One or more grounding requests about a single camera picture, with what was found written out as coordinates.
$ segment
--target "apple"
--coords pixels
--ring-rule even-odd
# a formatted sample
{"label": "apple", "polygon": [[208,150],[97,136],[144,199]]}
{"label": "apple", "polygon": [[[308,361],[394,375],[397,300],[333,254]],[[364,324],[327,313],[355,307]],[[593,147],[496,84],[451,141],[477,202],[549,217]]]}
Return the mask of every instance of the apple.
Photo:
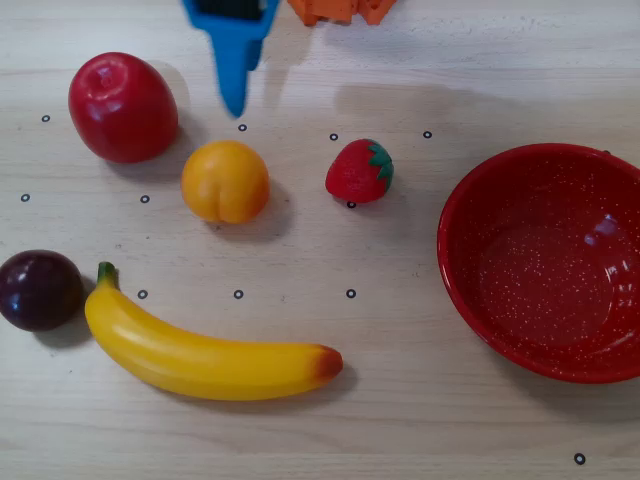
{"label": "apple", "polygon": [[169,86],[151,65],[126,53],[103,53],[78,70],[69,88],[69,112],[87,147],[116,163],[153,158],[178,133]]}

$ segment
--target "orange toy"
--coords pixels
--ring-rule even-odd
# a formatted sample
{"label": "orange toy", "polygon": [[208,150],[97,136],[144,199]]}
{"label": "orange toy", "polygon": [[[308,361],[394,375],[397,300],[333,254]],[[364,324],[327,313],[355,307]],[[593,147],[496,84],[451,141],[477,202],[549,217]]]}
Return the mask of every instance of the orange toy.
{"label": "orange toy", "polygon": [[302,22],[312,27],[319,18],[351,23],[360,13],[369,25],[380,25],[396,0],[289,0]]}
{"label": "orange toy", "polygon": [[189,157],[182,198],[207,222],[246,223],[269,200],[269,172],[260,156],[233,141],[209,143]]}

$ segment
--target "blue plastic piece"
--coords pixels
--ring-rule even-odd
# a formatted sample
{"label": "blue plastic piece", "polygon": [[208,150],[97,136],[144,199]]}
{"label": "blue plastic piece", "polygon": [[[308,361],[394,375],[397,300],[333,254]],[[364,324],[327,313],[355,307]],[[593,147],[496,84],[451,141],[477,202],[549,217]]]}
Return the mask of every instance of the blue plastic piece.
{"label": "blue plastic piece", "polygon": [[237,118],[244,112],[247,78],[260,62],[262,40],[269,34],[280,0],[267,0],[259,21],[203,13],[195,0],[182,1],[191,24],[211,36],[220,93],[231,115]]}

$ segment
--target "wood grain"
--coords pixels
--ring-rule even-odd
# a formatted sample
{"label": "wood grain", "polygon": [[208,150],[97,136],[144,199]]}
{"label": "wood grain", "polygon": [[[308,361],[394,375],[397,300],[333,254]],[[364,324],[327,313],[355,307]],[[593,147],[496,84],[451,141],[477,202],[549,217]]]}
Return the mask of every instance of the wood grain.
{"label": "wood grain", "polygon": [[[1,8],[0,257],[57,250],[88,283],[108,259],[127,294],[147,290],[141,304],[176,325],[327,343],[349,366],[300,397],[201,402],[132,378],[82,319],[47,335],[2,322],[0,478],[637,472],[640,383],[574,386],[509,364],[457,315],[435,257],[448,194],[502,150],[562,141],[640,165],[635,0],[405,0],[380,27],[355,18],[314,29],[283,2],[239,121],[220,105],[208,41],[180,2]],[[112,50],[156,66],[180,107],[179,141],[144,165],[96,159],[68,115],[77,68]],[[383,201],[349,210],[326,194],[324,175],[361,137],[391,152],[397,178]],[[226,138],[263,156],[274,193],[254,223],[216,229],[185,208],[179,175],[194,148]],[[574,463],[576,452],[586,465]]]}

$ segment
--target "bowl rim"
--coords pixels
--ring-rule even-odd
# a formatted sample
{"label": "bowl rim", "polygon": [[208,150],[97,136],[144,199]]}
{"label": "bowl rim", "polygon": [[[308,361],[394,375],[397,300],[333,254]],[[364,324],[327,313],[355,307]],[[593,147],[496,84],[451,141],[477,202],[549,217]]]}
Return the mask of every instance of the bowl rim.
{"label": "bowl rim", "polygon": [[599,372],[584,372],[577,371],[571,372],[566,370],[554,370],[548,365],[544,365],[537,362],[530,357],[520,354],[518,351],[510,347],[506,342],[497,338],[493,331],[485,326],[472,312],[471,308],[466,304],[462,293],[457,288],[455,283],[451,282],[452,271],[451,263],[449,259],[449,252],[447,244],[449,241],[449,226],[453,220],[456,208],[462,201],[464,195],[468,192],[469,188],[475,184],[475,182],[491,172],[492,170],[518,159],[523,154],[531,153],[558,153],[558,151],[566,153],[581,154],[584,156],[597,157],[599,160],[622,170],[624,173],[634,177],[636,180],[640,180],[640,169],[627,163],[626,161],[612,155],[608,151],[596,150],[590,147],[584,147],[580,145],[571,145],[565,143],[539,143],[532,145],[525,145],[516,147],[502,153],[499,153],[488,160],[483,161],[478,166],[473,168],[454,188],[453,192],[447,199],[445,206],[440,215],[440,223],[438,225],[437,232],[437,255],[438,266],[440,268],[440,274],[442,275],[442,281],[451,301],[458,310],[458,313],[462,316],[465,322],[471,327],[471,329],[484,340],[493,350],[511,360],[517,365],[526,368],[532,372],[544,375],[545,377],[553,378],[556,380],[563,380],[572,383],[584,383],[584,384],[603,384],[603,383],[615,383],[623,380],[629,380],[640,376],[640,364],[631,365],[617,371],[616,373],[599,373]]}

